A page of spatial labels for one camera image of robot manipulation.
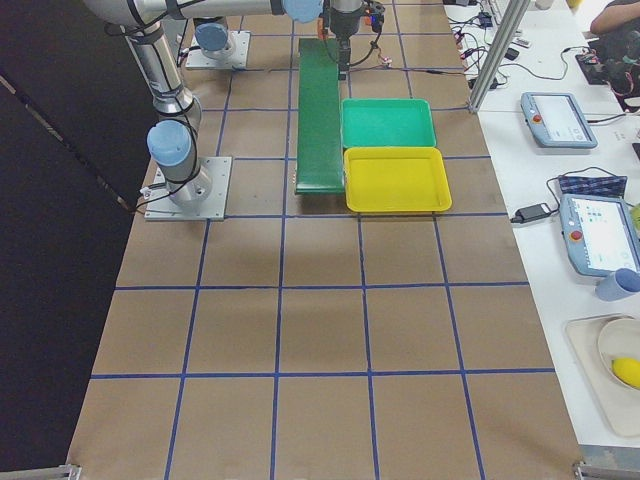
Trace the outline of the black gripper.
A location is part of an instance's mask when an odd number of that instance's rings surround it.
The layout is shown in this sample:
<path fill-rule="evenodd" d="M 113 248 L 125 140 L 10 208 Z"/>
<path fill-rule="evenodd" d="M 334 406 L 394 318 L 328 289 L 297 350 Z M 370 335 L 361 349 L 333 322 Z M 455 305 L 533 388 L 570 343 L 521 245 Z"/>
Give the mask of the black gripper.
<path fill-rule="evenodd" d="M 363 9 L 361 0 L 330 0 L 330 30 L 335 35 L 338 49 L 338 79 L 345 80 L 350 69 L 350 39 L 359 30 Z"/>

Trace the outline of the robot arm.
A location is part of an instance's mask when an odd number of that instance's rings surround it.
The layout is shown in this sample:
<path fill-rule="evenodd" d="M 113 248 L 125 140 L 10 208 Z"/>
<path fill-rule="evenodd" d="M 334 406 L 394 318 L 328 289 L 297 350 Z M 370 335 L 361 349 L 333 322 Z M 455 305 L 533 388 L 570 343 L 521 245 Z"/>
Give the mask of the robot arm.
<path fill-rule="evenodd" d="M 87 8 L 115 27 L 136 59 L 153 97 L 159 122 L 147 134 L 151 157 L 163 176 L 167 199 L 181 211 L 194 211 L 211 196 L 213 180 L 197 154 L 201 105 L 184 85 L 161 21 L 229 15 L 284 15 L 283 1 L 87 1 Z"/>

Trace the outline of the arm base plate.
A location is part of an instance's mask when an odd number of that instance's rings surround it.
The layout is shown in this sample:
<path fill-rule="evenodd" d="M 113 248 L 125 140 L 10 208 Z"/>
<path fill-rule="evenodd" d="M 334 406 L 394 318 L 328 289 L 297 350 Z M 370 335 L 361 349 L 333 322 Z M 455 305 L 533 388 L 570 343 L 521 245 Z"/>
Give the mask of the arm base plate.
<path fill-rule="evenodd" d="M 250 40 L 249 31 L 195 33 L 185 66 L 189 70 L 244 70 Z"/>
<path fill-rule="evenodd" d="M 182 188 L 171 184 L 155 167 L 151 185 L 143 187 L 142 208 L 147 221 L 223 221 L 232 171 L 231 157 L 199 157 L 198 175 Z"/>

